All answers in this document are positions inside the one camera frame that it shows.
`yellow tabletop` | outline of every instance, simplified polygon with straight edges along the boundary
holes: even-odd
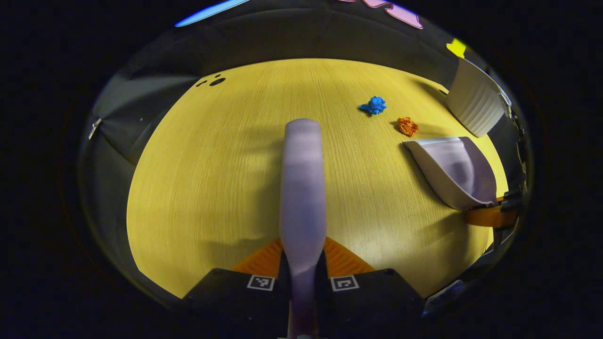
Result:
[[[323,132],[327,236],[374,268],[396,269],[421,296],[462,273],[492,242],[466,225],[429,186],[410,139],[468,136],[507,191],[488,136],[474,137],[444,106],[440,84],[369,63],[294,59],[202,78],[149,140],[130,188],[127,228],[138,268],[183,297],[214,267],[231,268],[279,236],[285,124],[318,121]],[[358,110],[373,97],[379,115]],[[395,122],[419,125],[409,138]]]

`metal clip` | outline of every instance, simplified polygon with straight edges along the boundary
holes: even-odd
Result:
[[[103,121],[103,119],[98,118],[98,120],[96,120],[95,122],[92,123],[92,130],[90,131],[90,134],[88,135],[88,140],[92,139],[92,135],[96,131],[96,128],[101,123],[101,121]]]
[[[511,120],[515,127],[517,127],[517,131],[519,132],[519,138],[523,138],[526,134],[526,131],[523,129],[522,125],[519,123],[519,118],[515,114],[515,112],[511,112]]]
[[[428,315],[437,307],[446,305],[450,303],[453,299],[460,296],[465,288],[465,283],[462,280],[456,280],[452,284],[445,287],[443,290],[438,293],[430,296],[425,302],[425,309],[423,311],[423,316]]]
[[[514,198],[519,198],[519,197],[523,197],[525,196],[524,192],[522,191],[522,188],[516,187],[514,189],[510,189],[509,191],[505,192],[503,195],[503,200],[509,200],[509,199],[514,199]]]
[[[511,99],[509,99],[509,97],[503,90],[500,90],[498,96],[502,105],[507,108],[507,118],[513,120],[513,113],[511,111]]]
[[[516,197],[505,199],[500,203],[500,211],[512,211],[512,210],[521,210],[523,209],[523,198]]]

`white dustpan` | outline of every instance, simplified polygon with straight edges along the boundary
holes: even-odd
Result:
[[[471,133],[483,136],[511,111],[511,100],[488,74],[464,58],[446,95],[446,106]]]
[[[444,202],[455,209],[496,204],[496,178],[484,154],[467,137],[403,142]]]

